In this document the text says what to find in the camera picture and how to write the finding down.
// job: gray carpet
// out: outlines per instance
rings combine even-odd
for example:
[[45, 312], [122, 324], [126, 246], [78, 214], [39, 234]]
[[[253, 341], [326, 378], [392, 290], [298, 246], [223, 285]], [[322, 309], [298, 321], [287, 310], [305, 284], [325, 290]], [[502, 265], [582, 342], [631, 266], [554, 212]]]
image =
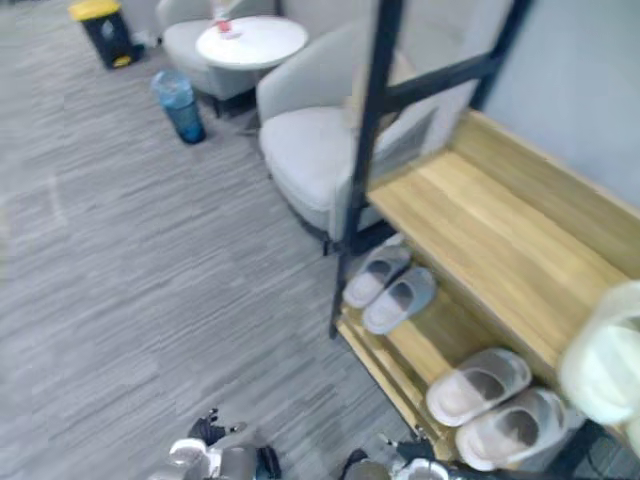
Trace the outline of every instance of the gray carpet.
[[161, 52], [104, 71], [61, 1], [0, 22], [0, 477], [145, 478], [213, 405], [286, 478], [384, 456], [375, 433], [406, 426], [328, 339], [335, 260], [233, 133], [246, 118], [203, 108], [186, 147], [149, 91]]

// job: round side table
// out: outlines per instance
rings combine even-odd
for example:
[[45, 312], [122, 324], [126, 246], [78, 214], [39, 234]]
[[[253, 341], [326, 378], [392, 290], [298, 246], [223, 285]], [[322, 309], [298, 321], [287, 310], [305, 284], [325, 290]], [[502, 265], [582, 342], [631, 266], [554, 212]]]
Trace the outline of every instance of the round side table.
[[282, 17], [257, 16], [231, 20], [233, 35], [217, 27], [206, 30], [196, 43], [211, 65], [229, 70], [264, 70], [275, 67], [300, 51], [308, 40], [306, 30]]

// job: shoe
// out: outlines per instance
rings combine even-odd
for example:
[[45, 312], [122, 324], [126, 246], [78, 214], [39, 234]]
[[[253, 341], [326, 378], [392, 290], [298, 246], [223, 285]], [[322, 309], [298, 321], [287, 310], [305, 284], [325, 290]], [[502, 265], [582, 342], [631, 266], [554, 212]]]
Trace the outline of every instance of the shoe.
[[422, 267], [411, 268], [365, 308], [362, 323], [376, 335], [389, 333], [435, 296], [436, 281], [431, 272]]
[[472, 355], [427, 390], [427, 408], [443, 425], [459, 427], [524, 390], [531, 370], [502, 348]]
[[555, 393], [531, 388], [460, 427], [456, 446], [465, 463], [486, 472], [551, 447], [565, 436], [568, 424], [566, 407]]
[[410, 261], [411, 254], [404, 247], [376, 248], [347, 284], [343, 294], [345, 302], [353, 308], [366, 307], [407, 268]]

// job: trash can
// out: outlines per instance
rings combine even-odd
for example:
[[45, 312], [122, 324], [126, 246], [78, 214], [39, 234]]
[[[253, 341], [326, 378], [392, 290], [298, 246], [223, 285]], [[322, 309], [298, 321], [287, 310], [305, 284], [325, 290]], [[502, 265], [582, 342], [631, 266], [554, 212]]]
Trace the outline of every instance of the trash can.
[[192, 144], [205, 139], [193, 88], [185, 75], [163, 70], [153, 77], [151, 89], [183, 142]]
[[71, 18], [82, 23], [107, 69], [126, 67], [137, 58], [115, 0], [85, 0], [69, 7]]

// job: blue trash bin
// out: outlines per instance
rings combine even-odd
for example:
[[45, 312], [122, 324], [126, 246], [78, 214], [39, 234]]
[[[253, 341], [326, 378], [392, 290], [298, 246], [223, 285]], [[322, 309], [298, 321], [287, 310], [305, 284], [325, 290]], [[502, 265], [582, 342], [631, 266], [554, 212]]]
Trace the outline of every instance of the blue trash bin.
[[183, 142], [193, 144], [205, 139], [193, 88], [185, 75], [163, 70], [153, 77], [151, 89]]

